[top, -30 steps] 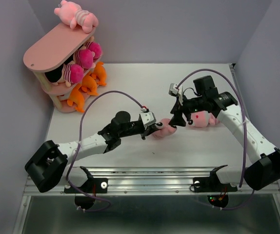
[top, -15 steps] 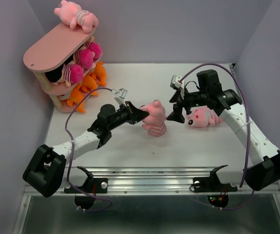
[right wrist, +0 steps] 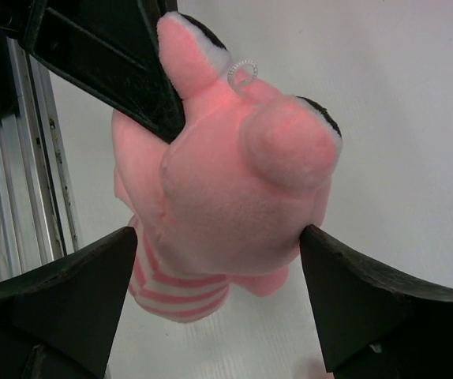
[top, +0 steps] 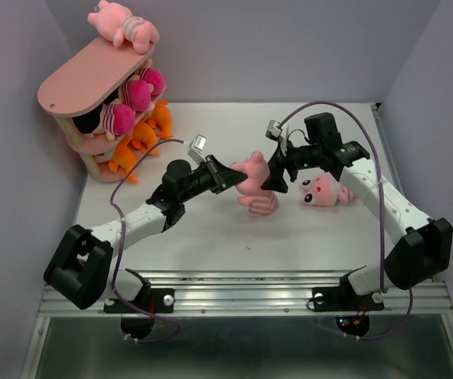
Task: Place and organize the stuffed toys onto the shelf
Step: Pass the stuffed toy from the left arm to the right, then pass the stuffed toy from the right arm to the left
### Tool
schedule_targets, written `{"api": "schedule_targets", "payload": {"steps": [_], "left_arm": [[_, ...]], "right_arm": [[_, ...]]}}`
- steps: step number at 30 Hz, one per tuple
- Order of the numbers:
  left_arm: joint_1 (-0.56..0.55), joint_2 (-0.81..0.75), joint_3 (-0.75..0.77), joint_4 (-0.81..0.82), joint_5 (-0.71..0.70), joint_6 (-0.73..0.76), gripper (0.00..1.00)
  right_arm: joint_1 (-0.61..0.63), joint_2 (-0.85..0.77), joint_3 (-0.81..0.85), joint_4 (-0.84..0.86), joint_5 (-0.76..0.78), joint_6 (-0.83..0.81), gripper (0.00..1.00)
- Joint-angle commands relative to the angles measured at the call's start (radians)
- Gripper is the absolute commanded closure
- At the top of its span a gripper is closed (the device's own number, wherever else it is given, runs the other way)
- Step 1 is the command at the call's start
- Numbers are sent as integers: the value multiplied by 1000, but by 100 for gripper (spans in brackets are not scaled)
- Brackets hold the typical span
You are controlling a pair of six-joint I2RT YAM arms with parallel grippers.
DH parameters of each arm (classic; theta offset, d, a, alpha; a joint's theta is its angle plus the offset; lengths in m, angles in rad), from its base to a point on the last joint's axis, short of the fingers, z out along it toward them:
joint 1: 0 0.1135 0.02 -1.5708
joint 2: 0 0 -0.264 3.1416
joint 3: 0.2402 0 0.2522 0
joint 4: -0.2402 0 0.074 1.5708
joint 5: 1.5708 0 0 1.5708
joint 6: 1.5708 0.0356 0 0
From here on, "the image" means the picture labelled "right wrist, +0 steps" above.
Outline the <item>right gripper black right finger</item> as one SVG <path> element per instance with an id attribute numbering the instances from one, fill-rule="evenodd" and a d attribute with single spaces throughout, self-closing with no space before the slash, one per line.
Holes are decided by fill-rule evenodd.
<path id="1" fill-rule="evenodd" d="M 315 226 L 301 262 L 324 365 L 336 378 L 453 378 L 453 289 L 359 253 Z"/>

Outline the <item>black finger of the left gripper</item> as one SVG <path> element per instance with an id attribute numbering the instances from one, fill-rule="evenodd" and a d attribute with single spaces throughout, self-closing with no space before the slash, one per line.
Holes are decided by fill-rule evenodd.
<path id="1" fill-rule="evenodd" d="M 18 41 L 51 72 L 165 142 L 182 131 L 182 101 L 159 61 L 156 23 L 175 1 L 24 1 Z"/>

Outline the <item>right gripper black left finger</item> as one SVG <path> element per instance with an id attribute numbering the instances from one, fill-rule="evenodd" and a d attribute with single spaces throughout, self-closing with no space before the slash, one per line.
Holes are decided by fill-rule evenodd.
<path id="1" fill-rule="evenodd" d="M 136 249 L 123 227 L 0 282 L 0 379 L 104 377 Z"/>

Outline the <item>pink axolotl plush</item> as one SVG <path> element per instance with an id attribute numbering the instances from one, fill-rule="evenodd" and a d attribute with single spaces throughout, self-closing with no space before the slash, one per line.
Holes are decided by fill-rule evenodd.
<path id="1" fill-rule="evenodd" d="M 301 233 L 323 223 L 342 136 L 324 107 L 262 81 L 191 16 L 167 13 L 157 36 L 185 127 L 166 143 L 115 111 L 114 191 L 138 239 L 129 293 L 189 323 L 232 285 L 283 286 Z"/>

